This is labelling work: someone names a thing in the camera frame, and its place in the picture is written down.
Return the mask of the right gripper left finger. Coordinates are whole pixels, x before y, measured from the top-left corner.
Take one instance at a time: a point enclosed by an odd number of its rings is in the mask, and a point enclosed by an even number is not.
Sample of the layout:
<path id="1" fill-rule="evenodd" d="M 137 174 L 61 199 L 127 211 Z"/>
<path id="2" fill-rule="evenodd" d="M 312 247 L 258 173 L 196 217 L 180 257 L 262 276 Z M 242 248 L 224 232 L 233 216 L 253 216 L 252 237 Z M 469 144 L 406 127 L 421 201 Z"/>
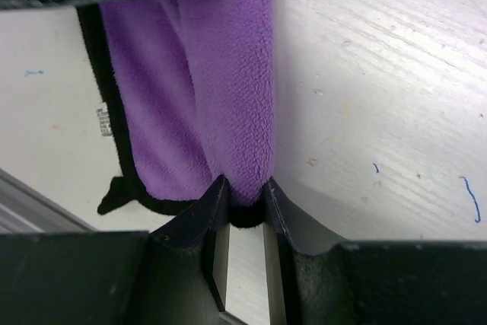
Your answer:
<path id="1" fill-rule="evenodd" d="M 3 324 L 217 324 L 229 184 L 159 229 L 1 233 Z"/>

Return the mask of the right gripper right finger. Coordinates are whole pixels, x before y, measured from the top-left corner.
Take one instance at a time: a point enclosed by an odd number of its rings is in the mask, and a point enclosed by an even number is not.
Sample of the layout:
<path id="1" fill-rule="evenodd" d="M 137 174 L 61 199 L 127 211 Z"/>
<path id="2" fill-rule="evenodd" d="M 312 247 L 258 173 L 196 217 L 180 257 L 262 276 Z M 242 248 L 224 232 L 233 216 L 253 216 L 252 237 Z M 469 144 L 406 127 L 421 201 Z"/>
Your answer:
<path id="1" fill-rule="evenodd" d="M 264 187 L 273 324 L 484 324 L 483 241 L 347 241 Z"/>

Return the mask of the dark grey towel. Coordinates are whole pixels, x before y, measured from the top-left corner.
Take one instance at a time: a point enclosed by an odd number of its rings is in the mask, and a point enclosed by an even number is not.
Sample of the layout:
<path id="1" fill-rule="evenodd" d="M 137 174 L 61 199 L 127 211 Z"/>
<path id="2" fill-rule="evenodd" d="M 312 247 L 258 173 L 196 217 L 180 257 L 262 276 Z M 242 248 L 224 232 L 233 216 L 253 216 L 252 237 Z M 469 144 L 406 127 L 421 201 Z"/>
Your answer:
<path id="1" fill-rule="evenodd" d="M 272 0 L 114 0 L 77 10 L 121 174 L 100 215 L 177 215 L 224 176 L 229 219 L 260 225 L 275 161 Z"/>

